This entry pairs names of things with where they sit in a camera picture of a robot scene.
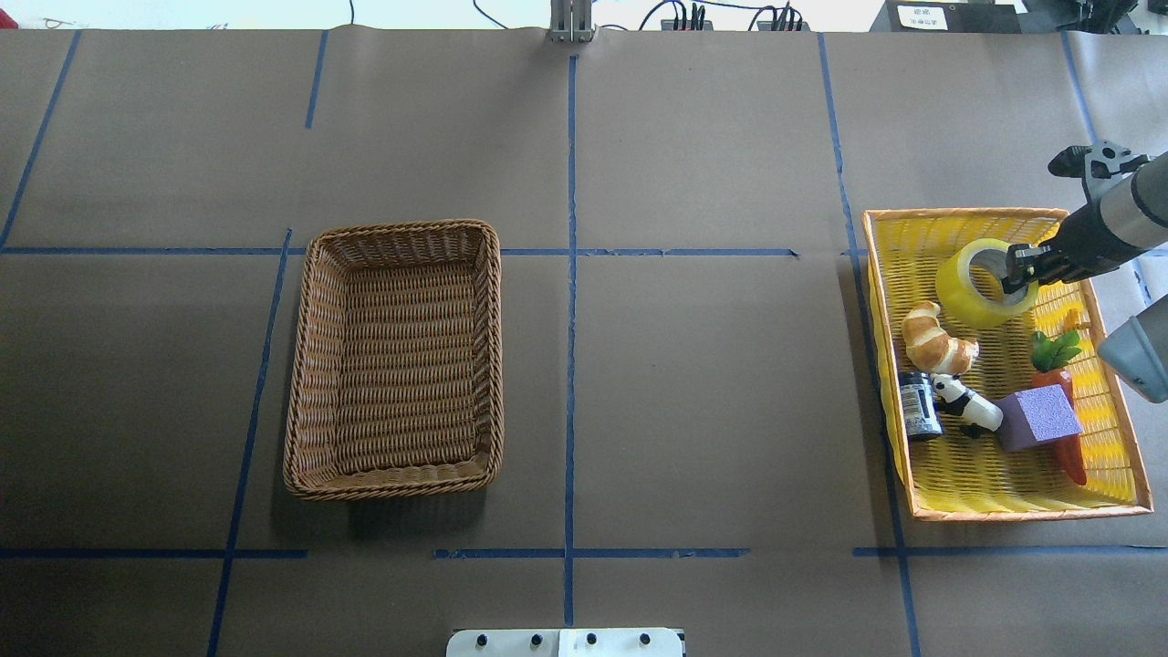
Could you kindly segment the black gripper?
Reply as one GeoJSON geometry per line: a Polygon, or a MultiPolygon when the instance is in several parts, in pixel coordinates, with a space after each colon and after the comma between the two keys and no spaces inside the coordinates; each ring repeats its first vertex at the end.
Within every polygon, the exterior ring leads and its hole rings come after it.
{"type": "Polygon", "coordinates": [[[1072,283],[1110,274],[1127,261],[1127,243],[1107,228],[1099,206],[1084,205],[1040,245],[1014,243],[1006,249],[1008,274],[1002,277],[1002,293],[1026,295],[1042,284],[1072,283]]]}

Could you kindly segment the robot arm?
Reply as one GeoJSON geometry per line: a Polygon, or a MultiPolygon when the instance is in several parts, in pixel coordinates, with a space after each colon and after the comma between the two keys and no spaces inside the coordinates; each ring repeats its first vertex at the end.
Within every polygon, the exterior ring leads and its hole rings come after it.
{"type": "MultiPolygon", "coordinates": [[[[1017,243],[1006,251],[1004,295],[1038,284],[1072,283],[1136,260],[1167,240],[1164,155],[1135,153],[1114,141],[1071,145],[1048,171],[1082,182],[1085,203],[1061,221],[1038,245],[1017,243]]],[[[1098,347],[1115,374],[1152,403],[1167,397],[1167,300],[1129,317],[1098,347]]]]}

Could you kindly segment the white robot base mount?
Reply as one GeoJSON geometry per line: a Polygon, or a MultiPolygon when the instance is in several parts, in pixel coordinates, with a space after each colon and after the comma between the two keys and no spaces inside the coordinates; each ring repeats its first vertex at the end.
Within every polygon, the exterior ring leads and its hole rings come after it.
{"type": "Polygon", "coordinates": [[[687,656],[680,629],[667,627],[464,629],[446,656],[687,656]]]}

